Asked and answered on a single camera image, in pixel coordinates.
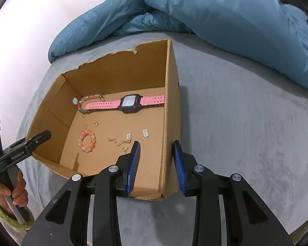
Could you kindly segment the person's left hand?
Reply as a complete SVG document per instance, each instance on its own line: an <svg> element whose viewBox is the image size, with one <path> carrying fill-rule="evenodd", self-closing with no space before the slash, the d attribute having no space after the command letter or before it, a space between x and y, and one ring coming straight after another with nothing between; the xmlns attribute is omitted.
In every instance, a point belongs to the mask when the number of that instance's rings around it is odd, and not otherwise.
<svg viewBox="0 0 308 246"><path fill-rule="evenodd" d="M16 186L13 191L0 183L0 208L5 214L13 218L13 211L6 200L8 196L12 197L13 204L17 207L23 208L28 205L29 198L28 192L26 191L26 181L21 170L18 170L16 175Z"/></svg>

